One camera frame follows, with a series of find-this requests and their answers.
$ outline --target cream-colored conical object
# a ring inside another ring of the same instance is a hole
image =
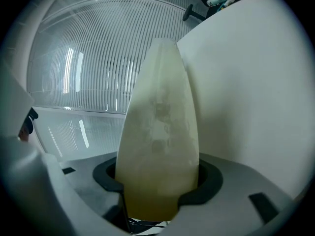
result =
[[[129,217],[169,221],[197,187],[199,148],[190,85],[175,42],[155,39],[133,89],[117,156]]]

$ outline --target black cable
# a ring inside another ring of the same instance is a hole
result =
[[[129,221],[129,223],[131,223],[131,224],[135,224],[135,225],[138,225],[138,226],[149,226],[149,227],[160,227],[160,228],[165,228],[165,226],[143,225],[143,224],[135,223],[135,222],[132,222],[132,221]]]

